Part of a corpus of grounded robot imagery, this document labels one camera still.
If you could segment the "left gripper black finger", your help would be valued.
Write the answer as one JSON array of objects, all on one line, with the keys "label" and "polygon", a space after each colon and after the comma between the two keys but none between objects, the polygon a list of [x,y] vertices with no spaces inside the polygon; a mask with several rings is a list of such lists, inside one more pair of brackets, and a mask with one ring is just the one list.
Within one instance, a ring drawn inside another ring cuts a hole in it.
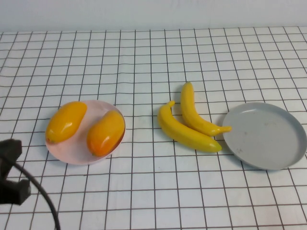
[{"label": "left gripper black finger", "polygon": [[0,203],[21,205],[31,195],[29,180],[0,181]]},{"label": "left gripper black finger", "polygon": [[0,142],[0,178],[6,179],[22,153],[22,142],[6,139]]}]

